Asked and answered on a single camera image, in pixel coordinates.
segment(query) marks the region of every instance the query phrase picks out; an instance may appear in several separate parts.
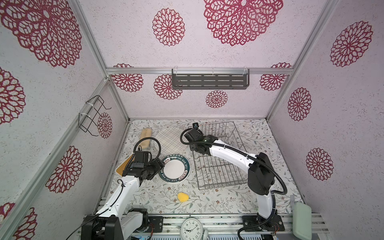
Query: wire hook rack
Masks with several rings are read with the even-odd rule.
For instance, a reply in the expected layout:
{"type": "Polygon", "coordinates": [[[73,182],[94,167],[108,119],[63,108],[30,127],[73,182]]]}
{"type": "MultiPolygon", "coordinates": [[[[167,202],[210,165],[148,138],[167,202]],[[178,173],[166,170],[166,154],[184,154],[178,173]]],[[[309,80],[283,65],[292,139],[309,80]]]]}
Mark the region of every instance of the wire hook rack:
{"type": "Polygon", "coordinates": [[[90,112],[92,109],[94,109],[94,110],[96,111],[96,113],[95,113],[95,115],[94,115],[93,117],[91,117],[91,116],[89,115],[89,112],[88,112],[88,113],[79,113],[79,115],[78,115],[78,126],[79,126],[79,128],[80,128],[83,132],[89,132],[89,134],[91,134],[92,136],[97,137],[97,136],[99,136],[99,135],[93,135],[93,134],[91,133],[91,131],[89,130],[89,128],[91,127],[92,123],[94,123],[94,124],[96,125],[96,127],[98,127],[98,125],[97,125],[97,123],[95,123],[94,119],[95,119],[95,117],[96,117],[97,115],[101,116],[101,114],[100,114],[100,112],[99,112],[100,109],[101,109],[101,107],[104,107],[105,110],[109,110],[109,109],[111,109],[112,107],[110,107],[110,108],[106,108],[106,107],[104,106],[104,99],[103,99],[100,95],[96,95],[96,96],[94,96],[93,98],[89,99],[89,100],[86,101],[85,103],[86,103],[86,104],[89,104],[89,105],[92,106],[92,108],[89,110],[89,112],[90,112]],[[99,106],[98,108],[95,108],[95,104],[97,103],[97,101],[99,101],[101,104],[100,104],[100,106],[99,106]],[[89,123],[88,127],[86,127],[86,126],[83,125],[83,123],[85,122],[85,120],[86,120],[87,118],[89,118],[89,119],[91,120],[91,122],[89,123]]]}

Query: yellow lemon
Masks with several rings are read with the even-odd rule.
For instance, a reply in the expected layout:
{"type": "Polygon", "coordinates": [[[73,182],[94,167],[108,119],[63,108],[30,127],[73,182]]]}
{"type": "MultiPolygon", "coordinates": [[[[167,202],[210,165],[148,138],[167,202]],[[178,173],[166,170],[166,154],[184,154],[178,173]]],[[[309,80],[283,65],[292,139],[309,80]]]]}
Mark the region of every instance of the yellow lemon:
{"type": "Polygon", "coordinates": [[[183,192],[179,192],[179,194],[177,195],[177,198],[179,199],[180,202],[186,202],[186,201],[188,201],[189,196],[188,196],[188,194],[185,194],[183,192]]]}

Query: metal dish rack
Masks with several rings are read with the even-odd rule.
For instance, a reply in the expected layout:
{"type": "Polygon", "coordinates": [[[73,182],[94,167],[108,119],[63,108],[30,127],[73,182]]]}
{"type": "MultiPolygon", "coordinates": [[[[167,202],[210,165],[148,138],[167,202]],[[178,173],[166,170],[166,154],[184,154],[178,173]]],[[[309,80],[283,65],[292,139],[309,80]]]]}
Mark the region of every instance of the metal dish rack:
{"type": "MultiPolygon", "coordinates": [[[[246,152],[234,122],[201,125],[204,135],[211,134],[223,142],[246,152]]],[[[199,190],[233,186],[248,181],[247,174],[237,166],[218,157],[193,152],[199,190]]]]}

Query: leaf pattern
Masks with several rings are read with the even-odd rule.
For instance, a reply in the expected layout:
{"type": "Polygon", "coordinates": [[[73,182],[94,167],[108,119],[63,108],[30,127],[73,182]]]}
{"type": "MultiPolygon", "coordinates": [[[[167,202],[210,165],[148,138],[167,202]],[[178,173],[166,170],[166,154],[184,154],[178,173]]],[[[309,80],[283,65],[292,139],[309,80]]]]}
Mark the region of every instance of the leaf pattern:
{"type": "MultiPolygon", "coordinates": [[[[281,152],[272,136],[265,120],[225,120],[233,121],[240,134],[240,137],[247,151],[258,154],[263,152],[268,155],[274,170],[280,175],[288,188],[286,195],[276,196],[276,208],[279,213],[291,213],[291,195],[294,195],[295,201],[301,201],[301,196],[295,182],[292,179],[281,152]]],[[[127,135],[126,143],[122,151],[118,164],[125,161],[132,153],[135,143],[139,140],[143,128],[151,128],[152,136],[164,127],[179,127],[186,129],[196,122],[191,119],[184,120],[134,120],[132,121],[127,135]]],[[[224,122],[223,120],[199,120],[199,125],[224,122]]],[[[152,155],[157,154],[151,141],[148,151],[152,155]]],[[[137,192],[132,195],[132,200],[126,210],[131,207],[147,208],[150,214],[185,214],[185,213],[257,213],[258,205],[256,194],[252,192],[247,184],[234,185],[228,187],[219,187],[215,189],[199,190],[197,186],[197,174],[193,164],[192,152],[189,147],[184,152],[175,152],[185,156],[189,162],[191,171],[189,176],[177,184],[166,183],[157,175],[151,181],[144,180],[137,192]],[[180,202],[177,194],[183,192],[189,195],[189,200],[180,202]]],[[[117,186],[117,180],[120,178],[115,173],[109,196],[117,186]]],[[[275,180],[274,187],[282,190],[282,187],[275,180]]]]}

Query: black wire holder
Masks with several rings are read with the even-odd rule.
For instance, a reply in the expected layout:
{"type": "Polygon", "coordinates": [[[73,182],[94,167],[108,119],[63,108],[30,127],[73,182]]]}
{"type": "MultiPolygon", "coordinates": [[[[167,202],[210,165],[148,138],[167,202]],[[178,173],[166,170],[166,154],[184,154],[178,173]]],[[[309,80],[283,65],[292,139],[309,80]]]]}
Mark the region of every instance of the black wire holder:
{"type": "Polygon", "coordinates": [[[94,123],[94,124],[96,125],[96,127],[98,126],[93,120],[95,119],[95,117],[97,116],[97,114],[99,114],[99,116],[101,116],[101,114],[100,114],[100,112],[99,112],[100,109],[101,109],[101,107],[104,107],[105,110],[109,110],[109,109],[111,109],[111,108],[106,108],[106,107],[104,106],[104,99],[103,99],[100,95],[96,95],[96,96],[94,96],[93,98],[91,98],[91,99],[89,99],[88,101],[86,101],[85,104],[90,104],[90,105],[92,106],[92,108],[96,110],[96,113],[95,113],[95,115],[93,116],[93,118],[91,118],[91,116],[89,115],[89,112],[92,110],[92,108],[88,111],[88,113],[79,113],[79,115],[78,115],[78,120],[77,120],[77,122],[78,122],[78,126],[79,126],[79,128],[80,128],[81,130],[83,130],[84,132],[89,132],[89,134],[91,134],[92,136],[97,137],[98,135],[93,135],[93,134],[89,131],[89,128],[90,128],[90,126],[91,126],[92,123],[94,123]],[[96,109],[96,108],[94,107],[94,105],[96,104],[97,101],[99,101],[99,102],[101,103],[101,105],[100,105],[100,107],[99,107],[98,109],[96,109]],[[81,117],[82,115],[84,115],[85,117],[83,118],[82,122],[80,123],[80,121],[81,121],[80,119],[82,118],[82,117],[81,117]],[[85,119],[87,119],[87,118],[89,118],[89,119],[91,120],[91,122],[89,123],[88,127],[86,127],[86,126],[83,125],[85,119]]]}

